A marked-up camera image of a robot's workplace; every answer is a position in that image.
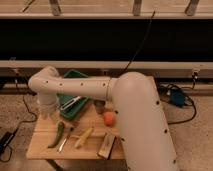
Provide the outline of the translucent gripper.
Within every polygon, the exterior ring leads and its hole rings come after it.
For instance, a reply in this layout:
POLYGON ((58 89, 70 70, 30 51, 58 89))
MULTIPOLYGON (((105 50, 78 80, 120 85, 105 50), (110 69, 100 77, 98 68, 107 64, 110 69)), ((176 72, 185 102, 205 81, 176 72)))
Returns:
POLYGON ((55 121, 56 120, 56 111, 57 111, 57 106, 54 104, 39 106, 39 112, 43 119, 49 118, 52 121, 55 121))

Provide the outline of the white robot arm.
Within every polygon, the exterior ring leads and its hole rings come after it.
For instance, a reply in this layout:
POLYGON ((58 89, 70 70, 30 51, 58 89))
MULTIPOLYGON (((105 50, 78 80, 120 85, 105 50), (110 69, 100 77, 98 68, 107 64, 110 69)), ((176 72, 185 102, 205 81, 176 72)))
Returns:
POLYGON ((117 78, 63 78, 47 66, 28 85, 39 106, 52 111, 57 95, 105 101, 116 116, 128 171, 179 171, 177 154, 164 110, 151 77, 127 72, 117 78))

